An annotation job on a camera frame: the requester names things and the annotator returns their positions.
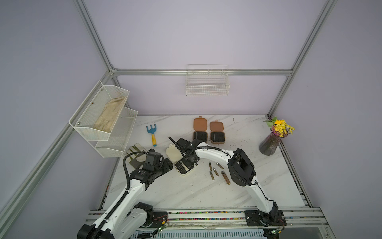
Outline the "cream nail clipper case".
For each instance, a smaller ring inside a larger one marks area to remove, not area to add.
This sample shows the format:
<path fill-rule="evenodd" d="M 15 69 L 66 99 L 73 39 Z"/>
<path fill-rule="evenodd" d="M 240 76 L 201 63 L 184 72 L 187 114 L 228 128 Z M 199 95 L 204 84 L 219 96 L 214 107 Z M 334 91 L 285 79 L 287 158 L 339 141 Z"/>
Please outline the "cream nail clipper case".
<path fill-rule="evenodd" d="M 182 160 L 182 155 L 180 151 L 175 147 L 174 144 L 170 144 L 169 147 L 166 149 L 167 157 L 170 159 L 170 161 L 174 164 L 174 168 L 181 174 L 181 175 L 187 175 L 190 172 L 192 172 L 195 169 L 195 166 L 192 166 L 192 168 L 182 168 L 178 167 L 177 163 Z"/>

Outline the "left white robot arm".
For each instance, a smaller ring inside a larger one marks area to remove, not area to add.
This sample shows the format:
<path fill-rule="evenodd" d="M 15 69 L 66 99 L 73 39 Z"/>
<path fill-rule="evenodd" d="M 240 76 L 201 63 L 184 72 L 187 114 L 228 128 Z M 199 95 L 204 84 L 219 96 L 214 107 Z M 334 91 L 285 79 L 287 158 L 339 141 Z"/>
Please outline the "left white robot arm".
<path fill-rule="evenodd" d="M 146 156 L 141 168 L 129 173 L 126 160 L 133 155 Z M 139 202 L 139 198 L 160 176 L 173 169 L 173 163 L 156 151 L 138 151 L 122 160 L 126 186 L 112 205 L 92 225 L 83 225 L 78 239 L 129 239 L 140 228 L 154 223 L 153 206 Z"/>

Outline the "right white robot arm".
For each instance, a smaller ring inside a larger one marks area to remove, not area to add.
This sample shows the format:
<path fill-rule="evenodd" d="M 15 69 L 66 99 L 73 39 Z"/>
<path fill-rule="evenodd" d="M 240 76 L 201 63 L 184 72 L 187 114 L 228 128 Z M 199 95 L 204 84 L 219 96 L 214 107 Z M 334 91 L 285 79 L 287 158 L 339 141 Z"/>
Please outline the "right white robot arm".
<path fill-rule="evenodd" d="M 175 163 L 177 171 L 186 175 L 191 172 L 200 159 L 207 159 L 228 167 L 231 180 L 238 186 L 247 189 L 251 197 L 256 201 L 256 207 L 260 216 L 274 222 L 277 217 L 279 207 L 276 201 L 269 199 L 260 185 L 254 164 L 242 149 L 224 150 L 208 145 L 207 143 L 195 139 L 192 142 L 180 138 L 174 141 L 169 140 L 175 145 L 182 158 Z"/>

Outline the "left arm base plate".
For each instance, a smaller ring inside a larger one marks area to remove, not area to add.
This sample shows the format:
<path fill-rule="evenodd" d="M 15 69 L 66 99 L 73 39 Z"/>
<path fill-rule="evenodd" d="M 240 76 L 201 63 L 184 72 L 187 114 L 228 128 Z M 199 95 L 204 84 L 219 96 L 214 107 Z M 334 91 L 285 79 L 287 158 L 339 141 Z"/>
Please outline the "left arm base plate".
<path fill-rule="evenodd" d="M 154 211 L 147 214 L 146 222 L 140 228 L 159 228 L 168 220 L 168 212 Z"/>

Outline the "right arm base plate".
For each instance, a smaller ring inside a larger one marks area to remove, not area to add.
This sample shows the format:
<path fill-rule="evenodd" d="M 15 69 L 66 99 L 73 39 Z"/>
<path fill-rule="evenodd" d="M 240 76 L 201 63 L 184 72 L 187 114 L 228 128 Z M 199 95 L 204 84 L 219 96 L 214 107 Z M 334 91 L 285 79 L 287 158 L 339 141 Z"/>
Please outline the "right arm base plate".
<path fill-rule="evenodd" d="M 284 227 L 287 224 L 281 210 L 277 210 L 277 212 L 273 212 L 270 215 L 259 210 L 248 210 L 244 214 L 246 224 L 249 227 Z"/>

